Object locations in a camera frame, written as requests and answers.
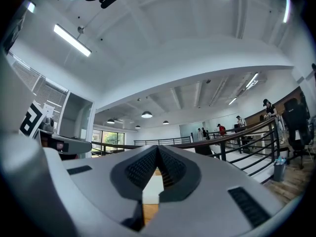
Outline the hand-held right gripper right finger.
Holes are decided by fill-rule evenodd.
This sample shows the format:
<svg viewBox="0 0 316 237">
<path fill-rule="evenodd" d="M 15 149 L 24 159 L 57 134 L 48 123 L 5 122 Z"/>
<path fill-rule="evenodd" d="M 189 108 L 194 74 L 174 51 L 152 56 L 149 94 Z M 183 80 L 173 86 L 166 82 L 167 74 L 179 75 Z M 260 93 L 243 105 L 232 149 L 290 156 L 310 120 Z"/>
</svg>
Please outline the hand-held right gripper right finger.
<svg viewBox="0 0 316 237">
<path fill-rule="evenodd" d="M 236 166 L 179 148 L 201 180 L 183 201 L 162 202 L 144 227 L 146 237 L 267 237 L 282 203 Z"/>
</svg>

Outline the black metal railing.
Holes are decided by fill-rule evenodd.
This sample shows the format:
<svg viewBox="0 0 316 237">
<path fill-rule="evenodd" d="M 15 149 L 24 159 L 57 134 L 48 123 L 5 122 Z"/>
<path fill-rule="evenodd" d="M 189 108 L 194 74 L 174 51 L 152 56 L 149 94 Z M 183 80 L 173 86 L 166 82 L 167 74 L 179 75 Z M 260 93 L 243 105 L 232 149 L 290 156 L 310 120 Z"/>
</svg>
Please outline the black metal railing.
<svg viewBox="0 0 316 237">
<path fill-rule="evenodd" d="M 267 155 L 257 155 L 254 153 L 243 153 L 242 149 L 246 146 L 243 140 L 249 134 L 255 132 L 266 132 L 270 135 L 271 152 Z M 275 160 L 280 154 L 280 145 L 276 122 L 274 119 L 262 121 L 249 126 L 226 130 L 226 134 L 221 136 L 218 131 L 210 135 L 208 140 L 194 142 L 192 137 L 178 137 L 157 140 L 135 140 L 132 145 L 113 145 L 117 150 L 112 152 L 102 151 L 96 156 L 118 153 L 136 149 L 142 146 L 173 146 L 187 151 L 201 154 L 209 158 L 216 158 L 233 164 L 237 168 L 244 171 L 249 176 L 255 178 L 259 182 L 270 178 L 273 175 L 273 166 Z"/>
</svg>

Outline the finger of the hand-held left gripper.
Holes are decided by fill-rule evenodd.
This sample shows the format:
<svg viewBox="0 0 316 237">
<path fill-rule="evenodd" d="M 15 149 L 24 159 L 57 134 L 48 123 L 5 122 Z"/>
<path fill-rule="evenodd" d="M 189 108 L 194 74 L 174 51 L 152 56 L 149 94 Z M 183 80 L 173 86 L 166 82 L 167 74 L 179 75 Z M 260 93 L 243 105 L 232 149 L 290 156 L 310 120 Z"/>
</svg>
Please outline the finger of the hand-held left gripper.
<svg viewBox="0 0 316 237">
<path fill-rule="evenodd" d="M 74 155 L 68 155 L 64 154 L 64 152 L 68 152 L 69 150 L 69 144 L 65 143 L 63 141 L 55 140 L 52 138 L 41 138 L 41 145 L 43 147 L 53 148 L 58 151 L 59 157 L 61 160 L 72 160 L 77 157 L 77 154 Z"/>
<path fill-rule="evenodd" d="M 47 132 L 41 129 L 38 129 L 38 140 L 41 143 L 41 138 L 52 138 L 55 140 L 63 141 L 69 144 L 68 152 L 64 152 L 64 154 L 74 155 L 74 154 L 85 154 L 91 151 L 92 144 L 87 141 L 82 141 L 79 139 L 69 138 L 65 136 L 60 136 L 56 133 Z"/>
</svg>

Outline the black office chair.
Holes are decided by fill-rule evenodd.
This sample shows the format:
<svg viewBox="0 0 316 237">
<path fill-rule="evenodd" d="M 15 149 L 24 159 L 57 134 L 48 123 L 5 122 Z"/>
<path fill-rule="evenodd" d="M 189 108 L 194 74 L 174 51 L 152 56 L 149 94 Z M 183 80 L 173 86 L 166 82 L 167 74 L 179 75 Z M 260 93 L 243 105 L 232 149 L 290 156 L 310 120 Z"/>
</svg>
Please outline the black office chair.
<svg viewBox="0 0 316 237">
<path fill-rule="evenodd" d="M 310 156 L 311 160 L 316 159 L 311 144 L 315 137 L 314 126 L 309 124 L 307 110 L 296 98 L 284 103 L 282 118 L 288 130 L 288 143 L 293 149 L 293 156 L 288 161 L 299 157 L 299 167 L 303 169 L 303 156 Z"/>
</svg>

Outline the gray trash bin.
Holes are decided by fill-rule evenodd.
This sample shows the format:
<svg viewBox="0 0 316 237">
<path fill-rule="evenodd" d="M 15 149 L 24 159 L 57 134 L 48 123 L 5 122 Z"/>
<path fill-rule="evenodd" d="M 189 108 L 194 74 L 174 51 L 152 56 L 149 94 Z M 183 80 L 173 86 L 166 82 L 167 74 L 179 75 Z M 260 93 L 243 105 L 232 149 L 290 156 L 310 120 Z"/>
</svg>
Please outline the gray trash bin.
<svg viewBox="0 0 316 237">
<path fill-rule="evenodd" d="M 274 162 L 274 181 L 281 182 L 284 180 L 285 168 L 286 159 L 284 157 L 279 156 Z"/>
</svg>

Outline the white table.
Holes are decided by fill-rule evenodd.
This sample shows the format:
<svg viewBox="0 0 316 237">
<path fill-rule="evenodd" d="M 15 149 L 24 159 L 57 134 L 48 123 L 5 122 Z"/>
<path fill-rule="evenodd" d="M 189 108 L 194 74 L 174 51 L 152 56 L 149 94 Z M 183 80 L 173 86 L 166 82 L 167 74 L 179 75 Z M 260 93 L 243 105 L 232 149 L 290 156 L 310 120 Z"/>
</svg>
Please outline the white table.
<svg viewBox="0 0 316 237">
<path fill-rule="evenodd" d="M 267 155 L 271 152 L 270 138 L 270 135 L 266 132 L 249 134 L 243 140 L 246 146 L 242 149 L 242 152 L 248 154 L 257 152 L 257 155 Z"/>
</svg>

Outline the white box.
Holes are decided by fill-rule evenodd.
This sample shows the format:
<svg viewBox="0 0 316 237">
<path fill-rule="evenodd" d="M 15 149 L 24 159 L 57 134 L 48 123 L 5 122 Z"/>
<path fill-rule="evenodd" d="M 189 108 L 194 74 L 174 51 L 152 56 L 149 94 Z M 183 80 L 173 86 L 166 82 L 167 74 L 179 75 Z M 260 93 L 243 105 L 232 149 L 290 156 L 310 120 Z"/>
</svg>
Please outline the white box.
<svg viewBox="0 0 316 237">
<path fill-rule="evenodd" d="M 142 192 L 143 204 L 159 204 L 159 195 L 163 191 L 162 175 L 157 168 Z"/>
</svg>

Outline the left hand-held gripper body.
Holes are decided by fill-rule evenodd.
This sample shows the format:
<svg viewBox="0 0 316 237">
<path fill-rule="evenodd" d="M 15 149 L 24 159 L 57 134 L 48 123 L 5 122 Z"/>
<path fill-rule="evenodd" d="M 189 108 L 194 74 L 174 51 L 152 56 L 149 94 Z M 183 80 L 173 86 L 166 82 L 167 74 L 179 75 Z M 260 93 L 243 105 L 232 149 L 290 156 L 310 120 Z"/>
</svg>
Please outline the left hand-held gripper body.
<svg viewBox="0 0 316 237">
<path fill-rule="evenodd" d="M 34 138 L 38 129 L 53 133 L 54 119 L 47 118 L 43 108 L 33 102 L 23 119 L 19 133 Z"/>
</svg>

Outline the person's torso in black shirt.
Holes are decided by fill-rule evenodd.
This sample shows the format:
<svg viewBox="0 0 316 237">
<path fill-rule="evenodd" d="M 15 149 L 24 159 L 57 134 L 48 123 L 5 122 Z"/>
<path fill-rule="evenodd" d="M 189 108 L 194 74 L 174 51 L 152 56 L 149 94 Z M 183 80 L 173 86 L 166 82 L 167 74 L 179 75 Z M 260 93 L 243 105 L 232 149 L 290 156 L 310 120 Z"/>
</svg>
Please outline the person's torso in black shirt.
<svg viewBox="0 0 316 237">
<path fill-rule="evenodd" d="M 8 54 L 12 46 L 14 45 L 19 33 L 22 30 L 24 20 L 27 14 L 27 9 L 22 8 L 14 15 L 7 32 L 4 35 L 3 49 L 5 54 Z"/>
</svg>

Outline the white window blinds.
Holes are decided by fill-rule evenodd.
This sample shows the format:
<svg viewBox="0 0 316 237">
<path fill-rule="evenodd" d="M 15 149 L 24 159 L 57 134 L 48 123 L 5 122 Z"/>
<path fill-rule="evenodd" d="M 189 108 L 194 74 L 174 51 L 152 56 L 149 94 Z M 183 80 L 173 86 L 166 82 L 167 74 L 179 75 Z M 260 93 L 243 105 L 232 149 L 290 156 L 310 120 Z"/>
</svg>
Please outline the white window blinds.
<svg viewBox="0 0 316 237">
<path fill-rule="evenodd" d="M 36 103 L 43 108 L 45 104 L 54 108 L 52 118 L 56 133 L 59 126 L 61 112 L 63 110 L 68 90 L 55 84 L 52 80 L 38 73 L 17 57 L 13 57 L 13 68 L 22 81 L 35 95 Z"/>
</svg>

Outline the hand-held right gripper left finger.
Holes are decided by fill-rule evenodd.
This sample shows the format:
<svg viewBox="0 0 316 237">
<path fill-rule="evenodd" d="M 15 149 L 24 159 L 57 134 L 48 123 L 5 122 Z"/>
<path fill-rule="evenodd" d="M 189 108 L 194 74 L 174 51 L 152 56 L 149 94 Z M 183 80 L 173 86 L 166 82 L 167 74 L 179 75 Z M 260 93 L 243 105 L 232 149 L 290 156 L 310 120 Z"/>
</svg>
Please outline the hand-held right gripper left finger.
<svg viewBox="0 0 316 237">
<path fill-rule="evenodd" d="M 144 224 L 142 192 L 155 170 L 157 148 L 63 161 L 44 149 L 57 237 L 158 237 Z"/>
</svg>

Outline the white paper notice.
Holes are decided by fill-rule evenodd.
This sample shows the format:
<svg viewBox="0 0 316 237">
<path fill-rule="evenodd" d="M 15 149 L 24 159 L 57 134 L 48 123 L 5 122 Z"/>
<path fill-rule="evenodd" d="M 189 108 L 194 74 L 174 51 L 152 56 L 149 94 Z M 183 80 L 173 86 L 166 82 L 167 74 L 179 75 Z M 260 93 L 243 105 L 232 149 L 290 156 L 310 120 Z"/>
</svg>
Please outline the white paper notice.
<svg viewBox="0 0 316 237">
<path fill-rule="evenodd" d="M 51 106 L 47 103 L 44 103 L 43 110 L 44 110 L 47 118 L 53 118 L 54 109 L 55 108 L 53 106 Z"/>
</svg>

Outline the large glass window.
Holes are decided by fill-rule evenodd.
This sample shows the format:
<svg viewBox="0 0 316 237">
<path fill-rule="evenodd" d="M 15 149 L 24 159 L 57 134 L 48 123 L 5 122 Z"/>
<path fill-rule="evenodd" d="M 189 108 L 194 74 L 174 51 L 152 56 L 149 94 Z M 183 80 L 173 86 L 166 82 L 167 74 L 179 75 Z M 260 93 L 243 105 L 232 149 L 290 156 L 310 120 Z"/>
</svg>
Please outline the large glass window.
<svg viewBox="0 0 316 237">
<path fill-rule="evenodd" d="M 117 150 L 124 150 L 123 148 L 116 148 L 113 145 L 124 145 L 125 134 L 119 132 L 110 132 L 103 130 L 93 130 L 92 134 L 92 152 L 101 154 L 102 151 L 112 152 Z"/>
</svg>

